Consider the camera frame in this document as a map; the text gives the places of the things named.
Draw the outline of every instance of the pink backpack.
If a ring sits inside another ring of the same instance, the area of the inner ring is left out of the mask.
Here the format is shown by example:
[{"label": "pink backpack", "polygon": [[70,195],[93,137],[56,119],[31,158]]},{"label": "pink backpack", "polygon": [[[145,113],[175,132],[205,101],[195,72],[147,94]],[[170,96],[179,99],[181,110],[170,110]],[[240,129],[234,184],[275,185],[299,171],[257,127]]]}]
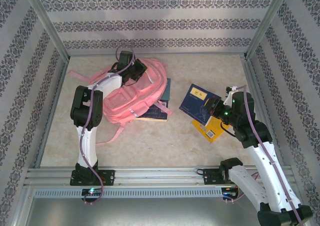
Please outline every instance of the pink backpack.
[{"label": "pink backpack", "polygon": [[[115,136],[108,142],[116,140],[127,122],[143,115],[153,104],[168,115],[172,114],[172,111],[159,101],[167,86],[167,65],[156,59],[139,59],[147,67],[139,80],[136,82],[129,79],[125,85],[111,92],[103,100],[103,114],[106,119],[111,123],[120,123]],[[89,79],[74,71],[69,71],[69,74],[91,85],[105,77],[111,66],[101,69]]]}]

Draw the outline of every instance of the yellow book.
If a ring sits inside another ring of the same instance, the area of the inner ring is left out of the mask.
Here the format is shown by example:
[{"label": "yellow book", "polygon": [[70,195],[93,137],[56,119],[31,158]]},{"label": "yellow book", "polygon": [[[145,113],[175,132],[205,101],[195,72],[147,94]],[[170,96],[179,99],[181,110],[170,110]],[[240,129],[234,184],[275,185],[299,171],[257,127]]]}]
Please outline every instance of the yellow book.
[{"label": "yellow book", "polygon": [[[215,117],[211,117],[207,126],[202,125],[196,120],[192,121],[192,125],[209,141],[213,142],[219,137],[224,131],[220,127],[221,120]],[[225,129],[229,128],[229,125],[222,125]]]}]

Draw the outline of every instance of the metal base plate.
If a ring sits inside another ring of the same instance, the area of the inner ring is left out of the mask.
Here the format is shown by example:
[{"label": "metal base plate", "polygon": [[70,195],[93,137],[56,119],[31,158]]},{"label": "metal base plate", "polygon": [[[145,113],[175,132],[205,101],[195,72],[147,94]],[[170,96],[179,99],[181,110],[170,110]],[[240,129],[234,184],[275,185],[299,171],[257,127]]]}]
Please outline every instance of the metal base plate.
[{"label": "metal base plate", "polygon": [[[115,171],[114,170],[99,170],[99,176],[102,179],[104,186],[113,186],[115,181]],[[100,186],[99,180],[95,182],[88,182],[83,181],[78,177],[78,174],[75,170],[72,171],[71,179],[70,179],[71,186]]]}]

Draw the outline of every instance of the book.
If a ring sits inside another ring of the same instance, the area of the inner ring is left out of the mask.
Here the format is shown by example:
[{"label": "book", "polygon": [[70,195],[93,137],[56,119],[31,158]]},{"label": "book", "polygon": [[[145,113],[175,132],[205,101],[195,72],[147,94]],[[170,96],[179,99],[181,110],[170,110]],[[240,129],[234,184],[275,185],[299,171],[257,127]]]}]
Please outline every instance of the book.
[{"label": "book", "polygon": [[[162,105],[168,108],[168,100],[161,100]],[[145,112],[145,114],[137,117],[136,120],[143,121],[158,121],[158,122],[166,122],[168,119],[168,114],[161,110],[156,105],[150,106],[150,108]]]},{"label": "book", "polygon": [[[196,120],[193,120],[191,123],[209,142],[215,141],[224,132],[220,127],[221,120],[215,117],[211,117],[207,126],[203,126]],[[223,124],[225,129],[229,128],[229,126]]]},{"label": "book", "polygon": [[211,118],[209,112],[205,107],[205,103],[209,98],[221,98],[216,94],[209,92],[195,84],[191,84],[188,93],[181,103],[179,109],[184,111],[193,119],[206,126]]},{"label": "book", "polygon": [[171,86],[171,79],[170,78],[167,78],[167,83],[166,83],[166,87],[165,87],[165,90],[160,98],[160,100],[167,100],[169,101],[170,100],[170,86]]}]

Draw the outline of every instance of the backpack strap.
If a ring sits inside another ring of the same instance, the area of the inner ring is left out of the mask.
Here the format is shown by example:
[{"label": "backpack strap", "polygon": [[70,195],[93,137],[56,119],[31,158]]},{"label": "backpack strap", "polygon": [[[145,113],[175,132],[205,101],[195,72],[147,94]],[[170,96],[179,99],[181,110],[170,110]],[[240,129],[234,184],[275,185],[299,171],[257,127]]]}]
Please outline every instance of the backpack strap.
[{"label": "backpack strap", "polygon": [[161,110],[163,110],[166,114],[171,115],[172,111],[168,108],[165,107],[164,105],[162,105],[161,103],[162,101],[157,101],[154,103],[154,105],[156,105],[157,107],[159,107]]},{"label": "backpack strap", "polygon": [[115,140],[119,137],[119,135],[123,132],[123,130],[125,129],[125,125],[126,125],[125,122],[120,123],[119,129],[117,130],[116,134],[114,135],[114,137],[113,137],[111,140],[109,140],[109,141],[107,141],[107,142],[99,142],[99,143],[96,143],[96,146],[101,146],[101,145],[103,145],[103,144],[106,144],[106,143],[110,143],[110,142],[115,141]]},{"label": "backpack strap", "polygon": [[78,73],[78,72],[75,72],[75,71],[73,71],[73,70],[70,70],[68,73],[69,73],[70,75],[74,76],[75,78],[78,78],[79,80],[81,80],[81,81],[83,81],[83,82],[90,83],[90,79],[89,79],[89,78],[81,75],[81,74]]}]

